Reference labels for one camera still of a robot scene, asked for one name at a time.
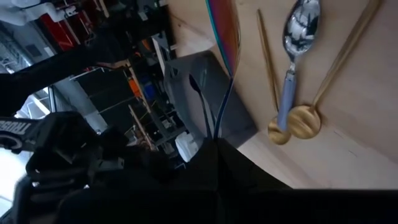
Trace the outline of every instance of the spoon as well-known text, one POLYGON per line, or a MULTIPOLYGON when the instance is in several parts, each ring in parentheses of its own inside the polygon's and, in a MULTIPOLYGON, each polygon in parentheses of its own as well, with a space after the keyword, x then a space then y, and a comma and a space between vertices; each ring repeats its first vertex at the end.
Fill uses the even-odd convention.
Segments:
POLYGON ((317 104, 319 103, 322 95, 330 86, 332 79, 339 72, 343 64, 346 62, 348 56, 353 51, 362 36, 365 28, 369 25, 371 19, 381 5, 380 0, 369 0, 368 5, 361 14, 351 33, 349 34, 346 42, 342 46, 339 54, 333 62, 328 71, 324 81, 322 82, 317 95, 315 96, 312 106, 297 106, 293 108, 288 117, 289 131, 297 138, 310 139, 315 137, 321 129, 321 119, 317 112, 317 104))
MULTIPOLYGON (((271 52, 269 50, 267 32, 266 32, 266 29, 264 26, 264 21, 262 19, 260 9, 257 10, 257 25, 259 28, 259 33, 260 33, 260 38, 261 38, 262 54, 264 56, 264 59, 266 61, 266 66, 267 66, 268 83, 269 83, 269 88, 271 90, 272 104, 274 105, 276 112, 278 112, 279 111, 279 102, 278 102, 279 90, 277 89, 274 63, 272 61, 271 52)), ((278 127, 278 125, 276 123, 276 118, 274 118, 268 124, 268 138, 273 143, 278 144, 278 145, 286 144, 289 141, 290 137, 291 137, 291 134, 289 132, 282 131, 278 127)))
POLYGON ((283 44, 290 59, 280 99, 277 124, 287 131, 287 115, 293 106, 296 88, 296 59, 310 49, 318 30, 321 6, 319 0, 298 0, 288 17, 283 34, 283 44))

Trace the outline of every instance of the light blue spoon handle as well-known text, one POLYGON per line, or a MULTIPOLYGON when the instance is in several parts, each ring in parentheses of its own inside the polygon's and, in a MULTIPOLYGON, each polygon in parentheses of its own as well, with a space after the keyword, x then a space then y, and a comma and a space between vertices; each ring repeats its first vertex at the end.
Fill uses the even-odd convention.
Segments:
POLYGON ((277 123, 281 130, 287 131, 287 115, 292 109, 294 101, 294 93, 296 89, 296 76, 288 71, 285 78, 282 98, 280 99, 279 113, 277 123))

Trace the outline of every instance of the gold spoon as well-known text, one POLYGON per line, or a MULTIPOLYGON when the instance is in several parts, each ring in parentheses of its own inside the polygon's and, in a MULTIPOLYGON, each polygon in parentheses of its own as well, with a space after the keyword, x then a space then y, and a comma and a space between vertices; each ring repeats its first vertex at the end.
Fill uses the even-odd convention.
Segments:
MULTIPOLYGON (((261 37, 262 53, 264 55, 264 59, 266 61, 266 65, 267 65, 268 83, 269 83, 269 88, 271 89, 272 102, 273 102, 276 112, 278 113, 278 111, 279 111, 279 102, 278 102, 279 90, 277 89, 277 81, 276 81, 276 76, 275 76, 274 64, 272 63, 271 53, 269 51, 269 44, 268 44, 268 39, 267 39, 267 32, 264 27, 264 21, 261 16, 260 9, 257 10, 257 24, 258 24, 258 28, 259 28, 259 32, 260 32, 260 37, 261 37)), ((268 137, 273 143, 278 144, 278 145, 283 145, 289 141, 291 134, 287 131, 281 130, 278 127, 277 122, 276 122, 276 117, 275 117, 268 124, 268 137)))
POLYGON ((296 106, 290 110, 287 120, 288 130, 295 137, 300 139, 310 139, 314 138, 320 132, 322 122, 316 109, 317 104, 319 103, 326 89, 330 86, 332 79, 339 72, 341 67, 346 62, 348 56, 355 48, 356 43, 362 36, 365 28, 371 22, 380 5, 381 0, 369 0, 368 5, 362 12, 361 17, 358 19, 331 68, 329 69, 328 74, 323 80, 318 93, 312 102, 312 105, 296 106))

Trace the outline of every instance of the wooden panel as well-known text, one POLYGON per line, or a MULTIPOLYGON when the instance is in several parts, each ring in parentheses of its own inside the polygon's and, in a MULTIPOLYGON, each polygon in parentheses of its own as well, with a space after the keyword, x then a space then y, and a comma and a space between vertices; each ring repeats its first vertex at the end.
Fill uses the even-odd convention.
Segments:
MULTIPOLYGON (((220 55, 205 1, 169 0, 177 55, 212 49, 220 55)), ((279 84, 289 66, 282 29, 295 0, 236 0, 242 54, 235 87, 261 130, 239 150, 293 187, 398 187, 398 1, 385 0, 347 65, 320 105, 325 125, 315 139, 269 142, 276 116, 256 24, 264 15, 279 84)), ((297 103, 310 103, 327 70, 367 4, 366 0, 322 0, 319 37, 298 62, 297 103)))

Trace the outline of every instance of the silver spoon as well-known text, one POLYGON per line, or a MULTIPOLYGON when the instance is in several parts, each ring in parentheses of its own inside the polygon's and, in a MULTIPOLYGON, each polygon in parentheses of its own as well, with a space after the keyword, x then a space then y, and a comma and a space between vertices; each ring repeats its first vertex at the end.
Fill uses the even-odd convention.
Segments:
POLYGON ((318 30, 321 14, 320 0, 298 0, 290 13, 283 34, 283 44, 290 58, 287 70, 277 124, 283 131, 287 130, 287 115, 293 106, 296 89, 296 58, 312 46, 318 30))

